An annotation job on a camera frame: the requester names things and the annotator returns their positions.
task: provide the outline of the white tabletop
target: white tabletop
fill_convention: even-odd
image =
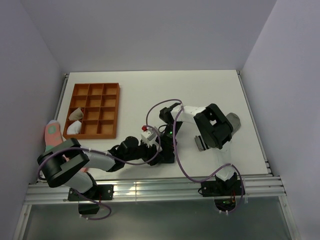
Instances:
[[[243,175],[268,174],[262,150],[249,113],[245,96],[235,70],[191,70],[191,71],[122,71],[122,72],[72,72],[65,88],[57,120],[61,131],[65,126],[68,108],[75,84],[119,83],[120,99],[116,139],[79,140],[86,147],[109,150],[128,136],[141,139],[141,127],[146,123],[148,110],[167,99],[181,99],[186,106],[206,107],[211,103],[219,106],[227,115],[237,114],[241,128],[231,140],[231,159]],[[153,126],[164,124],[159,111],[173,102],[156,107],[149,116]],[[216,170],[213,151],[198,151],[194,137],[200,135],[197,126],[182,124],[177,135],[178,153],[186,172],[193,177],[210,175]],[[155,179],[183,177],[178,164],[155,166],[125,165],[119,171],[105,172],[90,169],[95,179]]]

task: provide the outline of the robotic arm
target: robotic arm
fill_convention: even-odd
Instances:
[[[51,157],[41,168],[45,180],[51,188],[66,185],[88,199],[99,199],[98,196],[101,197],[103,192],[100,192],[101,189],[98,188],[96,181],[89,173],[79,171],[81,168],[97,168],[106,172],[115,172],[124,167],[124,162],[138,159],[144,162],[149,161],[157,154],[158,148],[160,152],[148,162],[150,166],[159,163],[174,163],[173,124],[181,108],[183,111],[177,119],[175,134],[178,133],[183,122],[196,124],[201,134],[195,138],[198,147],[201,142],[207,148],[217,150],[218,164],[220,166],[225,164],[226,160],[223,159],[223,156],[228,149],[224,146],[228,145],[227,143],[240,127],[238,116],[234,113],[225,116],[216,104],[210,104],[207,107],[192,107],[175,103],[160,111],[160,119],[167,124],[160,135],[160,146],[158,133],[145,126],[142,127],[140,143],[137,138],[129,136],[119,145],[106,151],[104,155],[96,150],[83,151],[80,143],[75,138],[71,138],[39,156],[37,161],[40,166],[46,158]],[[225,191],[237,181],[237,174],[232,167],[225,167],[216,174],[216,180],[219,180],[221,190]],[[79,208],[79,213],[83,214],[83,209]]]

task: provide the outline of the gray wall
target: gray wall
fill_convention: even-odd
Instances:
[[[319,239],[320,1],[278,0],[242,71],[303,239]]]
[[[0,1],[0,233],[11,239],[62,74],[18,0]]]
[[[66,72],[241,69],[276,0],[21,0]]]

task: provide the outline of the wooden tray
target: wooden tray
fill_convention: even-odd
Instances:
[[[120,87],[118,83],[75,84],[66,116],[63,136],[65,139],[115,139],[117,133]],[[79,134],[67,134],[70,114],[77,108],[84,110],[79,120]]]

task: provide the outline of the purple cable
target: purple cable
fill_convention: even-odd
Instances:
[[[47,157],[47,158],[39,165],[38,170],[37,170],[37,176],[38,176],[38,178],[39,178],[40,180],[46,180],[45,178],[43,178],[43,177],[40,176],[41,169],[44,167],[44,165],[46,165],[46,163],[47,163],[50,159],[54,158],[55,156],[60,155],[60,154],[65,153],[65,152],[68,152],[68,151],[74,151],[74,150],[81,150],[81,151],[85,151],[85,152],[93,152],[93,153],[96,153],[96,154],[105,155],[105,156],[110,157],[110,158],[112,158],[112,159],[114,159],[114,160],[117,160],[117,161],[119,161],[119,162],[121,162],[121,163],[129,164],[129,165],[134,165],[134,166],[139,166],[139,165],[148,164],[148,163],[150,163],[153,159],[155,159],[155,158],[157,157],[157,155],[159,154],[160,149],[161,149],[161,139],[160,139],[160,135],[159,135],[158,131],[157,131],[153,126],[149,126],[149,125],[147,125],[147,124],[146,124],[145,126],[146,126],[147,128],[151,128],[151,129],[156,133],[157,138],[158,138],[158,140],[159,140],[159,147],[158,147],[155,155],[154,155],[152,158],[150,158],[148,161],[141,162],[141,163],[127,162],[127,161],[124,161],[124,160],[122,160],[122,159],[120,159],[120,158],[117,158],[117,157],[115,157],[115,156],[112,156],[112,155],[110,155],[110,154],[106,154],[104,151],[90,150],[90,149],[84,148],[84,147],[70,147],[70,148],[66,148],[66,149],[62,149],[62,150],[60,150],[60,151],[57,151],[57,152],[53,153],[52,155],[50,155],[49,157]],[[87,201],[90,201],[90,202],[92,202],[92,203],[98,204],[98,205],[100,205],[100,206],[104,206],[104,207],[106,207],[107,209],[109,209],[109,213],[108,213],[107,215],[105,215],[105,216],[102,216],[102,217],[86,217],[86,216],[83,216],[83,215],[82,215],[83,218],[88,219],[88,220],[102,220],[102,219],[106,219],[107,217],[109,217],[109,216],[111,215],[111,207],[110,207],[109,205],[107,205],[107,204],[105,204],[105,203],[101,203],[101,202],[95,201],[95,200],[92,200],[92,199],[89,199],[89,198],[85,197],[84,195],[82,195],[82,194],[81,194],[79,191],[77,191],[76,189],[74,189],[74,192],[75,192],[76,194],[78,194],[79,197],[81,197],[81,198],[83,198],[83,199],[85,199],[85,200],[87,200]]]
[[[112,155],[110,155],[110,154],[106,154],[106,152],[104,152],[104,151],[99,151],[99,150],[94,150],[94,149],[89,150],[88,148],[85,148],[85,147],[69,147],[69,148],[62,149],[62,150],[60,150],[60,151],[57,151],[57,152],[55,152],[54,154],[52,154],[52,155],[50,155],[49,157],[47,157],[47,158],[40,164],[40,166],[38,167],[37,176],[38,176],[38,178],[39,178],[40,180],[46,180],[45,178],[43,178],[43,177],[40,176],[40,171],[41,171],[41,169],[44,167],[44,165],[46,165],[46,163],[47,163],[50,159],[54,158],[55,156],[60,155],[60,154],[62,154],[62,153],[64,153],[64,152],[73,151],[73,150],[81,150],[81,151],[85,151],[85,152],[93,152],[93,153],[96,153],[96,154],[105,155],[105,156],[110,157],[110,158],[112,158],[112,159],[114,159],[114,160],[117,160],[117,161],[119,161],[119,162],[121,162],[121,163],[128,164],[128,165],[133,165],[133,166],[140,166],[140,165],[148,164],[148,163],[150,163],[153,159],[155,159],[155,158],[157,157],[157,155],[159,154],[160,149],[161,149],[161,139],[160,139],[160,135],[159,135],[158,131],[157,131],[153,126],[150,126],[150,125],[145,125],[145,126],[146,126],[147,128],[151,128],[151,129],[156,133],[156,135],[157,135],[157,137],[158,137],[158,140],[159,140],[159,147],[158,147],[155,155],[154,155],[152,158],[150,158],[148,161],[144,161],[144,162],[141,162],[141,163],[133,163],[133,162],[124,161],[124,160],[122,160],[122,159],[120,159],[120,158],[117,158],[117,157],[115,157],[115,156],[112,156]]]
[[[240,182],[241,182],[241,197],[240,197],[240,201],[239,201],[239,204],[235,205],[234,209],[232,209],[231,211],[229,211],[229,213],[232,213],[234,210],[236,210],[238,208],[238,205],[240,205],[242,203],[242,199],[244,197],[244,182],[242,180],[242,176],[239,172],[239,170],[231,163],[226,163],[224,165],[222,165],[221,167],[219,167],[217,170],[215,170],[213,173],[211,173],[208,177],[204,178],[204,179],[201,179],[201,180],[196,180],[196,179],[193,179],[192,177],[190,177],[186,171],[184,170],[184,168],[182,167],[182,164],[180,162],[180,159],[179,159],[179,156],[178,156],[178,150],[177,150],[177,142],[176,142],[176,125],[177,125],[177,120],[178,120],[178,117],[179,115],[181,114],[181,112],[183,111],[183,108],[180,109],[180,111],[178,112],[178,114],[176,115],[175,119],[174,119],[174,122],[173,122],[173,151],[174,151],[174,155],[175,155],[175,158],[176,158],[176,161],[182,171],[182,173],[185,175],[185,177],[187,179],[189,179],[190,181],[194,182],[194,183],[203,183],[207,180],[209,180],[210,178],[212,178],[214,175],[217,174],[217,172],[219,172],[221,169],[227,167],[227,166],[231,166],[234,168],[234,170],[238,173],[239,175],[239,178],[240,178]]]
[[[181,110],[178,112],[178,114],[176,115],[176,117],[175,117],[175,119],[174,119],[174,122],[173,122],[173,139],[174,139],[174,141],[173,141],[173,149],[174,149],[174,154],[175,154],[176,161],[177,161],[177,163],[178,163],[178,165],[179,165],[182,173],[183,173],[183,174],[186,176],[186,178],[188,178],[190,181],[195,182],[195,183],[202,183],[202,182],[205,182],[205,181],[207,181],[208,179],[212,178],[212,177],[213,177],[215,174],[217,174],[217,172],[219,172],[221,169],[223,169],[223,168],[225,168],[225,167],[227,167],[227,166],[232,166],[232,167],[235,169],[235,171],[238,173],[239,178],[240,178],[240,181],[241,181],[241,187],[242,187],[242,189],[241,189],[241,197],[240,197],[240,202],[239,202],[239,205],[240,205],[240,203],[242,202],[243,196],[244,196],[244,183],[243,183],[243,180],[242,180],[242,177],[241,177],[241,174],[240,174],[239,170],[238,170],[234,165],[232,165],[231,163],[226,163],[226,164],[222,165],[222,166],[219,167],[216,171],[214,171],[210,176],[208,176],[208,177],[206,177],[205,179],[202,179],[202,180],[196,180],[196,179],[191,178],[191,177],[186,173],[186,171],[184,170],[184,168],[182,167],[181,162],[180,162],[179,157],[178,157],[177,144],[176,144],[176,141],[175,141],[175,139],[176,139],[176,124],[177,124],[177,120],[178,120],[179,115],[180,115],[181,112],[183,111],[183,103],[182,103],[182,101],[181,101],[180,99],[168,99],[168,100],[165,100],[165,101],[161,101],[161,102],[157,103],[156,105],[154,105],[152,108],[150,108],[150,110],[149,110],[148,113],[146,114],[146,118],[145,118],[145,123],[146,123],[146,125],[145,125],[145,126],[146,126],[147,128],[151,128],[151,129],[156,133],[157,138],[158,138],[158,141],[159,141],[159,147],[158,147],[155,155],[154,155],[152,158],[150,158],[148,161],[145,161],[145,162],[142,162],[142,163],[132,163],[132,162],[124,161],[124,160],[122,160],[122,159],[120,159],[120,158],[117,158],[117,157],[115,157],[115,156],[112,156],[112,155],[110,155],[110,154],[106,154],[106,153],[103,152],[103,151],[94,150],[94,149],[89,150],[88,148],[83,148],[83,147],[70,147],[70,148],[66,148],[66,149],[57,151],[57,152],[55,152],[54,154],[52,154],[52,155],[50,155],[49,157],[47,157],[47,158],[40,164],[40,166],[39,166],[39,168],[38,168],[38,170],[37,170],[37,176],[38,176],[38,178],[39,178],[40,180],[46,180],[45,178],[43,178],[43,177],[40,176],[40,172],[41,172],[41,169],[44,167],[44,165],[45,165],[50,159],[54,158],[55,156],[57,156],[57,155],[59,155],[59,154],[61,154],[61,153],[68,152],[68,151],[73,151],[73,150],[81,150],[81,151],[85,151],[85,152],[93,152],[93,153],[96,153],[96,154],[105,155],[105,156],[110,157],[110,158],[112,158],[112,159],[114,159],[114,160],[117,160],[117,161],[119,161],[119,162],[121,162],[121,163],[128,164],[128,165],[133,165],[133,166],[139,166],[139,165],[144,165],[144,164],[150,163],[152,160],[154,160],[154,159],[157,157],[157,155],[158,155],[159,152],[160,152],[160,149],[161,149],[161,139],[160,139],[160,135],[159,135],[158,131],[157,131],[153,126],[148,125],[148,117],[149,117],[149,114],[150,114],[150,112],[151,112],[155,107],[159,106],[160,104],[163,104],[163,103],[166,103],[166,102],[171,102],[171,101],[176,101],[176,102],[181,103]],[[76,194],[78,194],[81,198],[83,198],[83,199],[85,199],[85,200],[87,200],[87,201],[90,201],[90,202],[92,202],[92,203],[95,203],[95,204],[104,206],[104,207],[106,207],[107,209],[110,210],[110,212],[109,212],[106,216],[103,216],[103,217],[92,218],[92,217],[82,216],[83,218],[88,219],[88,220],[102,220],[102,219],[106,219],[107,217],[110,216],[110,214],[111,214],[111,207],[110,207],[110,206],[108,206],[107,204],[104,204],[104,203],[97,202],[97,201],[95,201],[95,200],[89,199],[89,198],[85,197],[84,195],[82,195],[80,192],[78,192],[78,191],[75,190],[75,189],[74,189],[74,191],[75,191]],[[238,207],[238,204],[234,207],[233,210],[229,211],[229,213],[233,212],[237,207]]]
[[[150,108],[150,110],[148,111],[148,113],[146,114],[146,117],[145,117],[145,124],[148,125],[148,117],[149,117],[149,114],[150,112],[157,106],[159,106],[160,104],[164,104],[166,102],[171,102],[171,101],[175,101],[175,102],[179,102],[181,103],[181,105],[183,104],[182,101],[180,99],[168,99],[168,100],[165,100],[165,101],[161,101],[159,103],[157,103],[156,105],[154,105],[152,108]]]

